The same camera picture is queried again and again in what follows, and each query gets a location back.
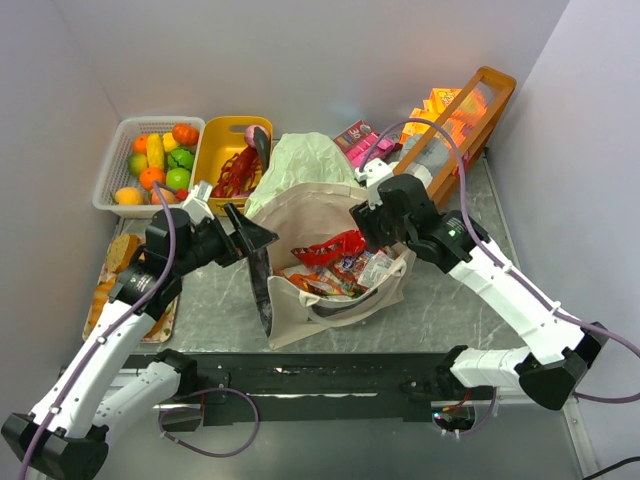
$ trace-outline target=canvas tote bag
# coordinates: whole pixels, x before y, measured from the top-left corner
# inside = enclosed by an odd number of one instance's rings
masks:
[[[402,244],[398,257],[372,288],[359,298],[335,299],[305,292],[274,270],[299,265],[291,249],[324,243],[357,228],[349,209],[367,199],[365,189],[342,184],[301,183],[264,204],[251,220],[280,239],[263,255],[262,273],[251,268],[252,286],[271,348],[277,349],[331,327],[359,322],[403,300],[415,253]]]

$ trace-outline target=green apple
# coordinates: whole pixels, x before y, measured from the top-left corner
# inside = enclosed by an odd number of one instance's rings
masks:
[[[171,188],[189,188],[191,172],[186,168],[173,168],[167,172],[167,186]]]

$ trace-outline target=black cable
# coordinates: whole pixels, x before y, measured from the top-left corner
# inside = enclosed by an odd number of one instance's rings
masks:
[[[620,460],[618,463],[614,463],[613,465],[609,465],[607,468],[603,468],[599,472],[594,473],[593,475],[589,475],[588,477],[584,477],[582,480],[593,480],[594,478],[601,477],[605,473],[612,472],[617,470],[620,467],[624,467],[628,463],[640,462],[640,457],[629,457],[624,460]]]

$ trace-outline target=metal floor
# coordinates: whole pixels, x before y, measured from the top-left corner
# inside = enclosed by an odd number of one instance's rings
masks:
[[[121,438],[106,479],[519,479],[582,478],[563,412],[500,405],[498,416],[456,441],[433,424],[400,420],[263,423],[255,443],[233,458],[197,455],[159,436],[150,413]],[[249,424],[179,434],[201,448],[241,445]]]

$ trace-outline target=white plastic basket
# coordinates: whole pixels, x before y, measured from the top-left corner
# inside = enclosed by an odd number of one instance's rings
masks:
[[[204,120],[197,117],[136,117],[123,120],[109,145],[98,184],[93,192],[93,206],[99,210],[110,210],[124,218],[151,218],[160,210],[160,205],[117,205],[113,195],[122,187],[140,187],[138,179],[127,169],[127,158],[133,152],[131,146],[138,135],[170,132],[176,123],[186,123],[200,131],[198,145],[194,152],[198,158]]]

